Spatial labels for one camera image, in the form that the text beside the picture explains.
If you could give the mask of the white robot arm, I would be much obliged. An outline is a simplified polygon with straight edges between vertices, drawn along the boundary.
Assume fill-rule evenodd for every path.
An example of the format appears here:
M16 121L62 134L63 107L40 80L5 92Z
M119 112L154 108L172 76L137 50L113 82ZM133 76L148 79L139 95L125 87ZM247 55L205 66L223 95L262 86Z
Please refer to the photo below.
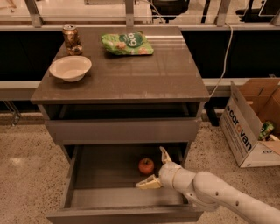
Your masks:
M203 211L226 207L242 217L248 224L280 224L280 211L255 199L215 176L211 172L198 173L174 163L166 149L162 152L162 167L154 174L138 182L139 189L168 188L181 193L188 201Z

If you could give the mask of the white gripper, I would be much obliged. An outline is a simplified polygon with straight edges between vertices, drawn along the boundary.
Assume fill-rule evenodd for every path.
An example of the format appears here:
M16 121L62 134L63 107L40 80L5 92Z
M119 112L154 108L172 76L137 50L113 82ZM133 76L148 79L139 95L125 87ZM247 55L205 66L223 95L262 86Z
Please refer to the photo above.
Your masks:
M181 165L172 162L167 150L160 146L159 149L162 152L161 160L164 164L159 170L158 178L155 175L150 175L148 178L136 183L136 188L147 190L147 189L158 189L162 186L165 188L173 189L173 180L178 170L182 168Z

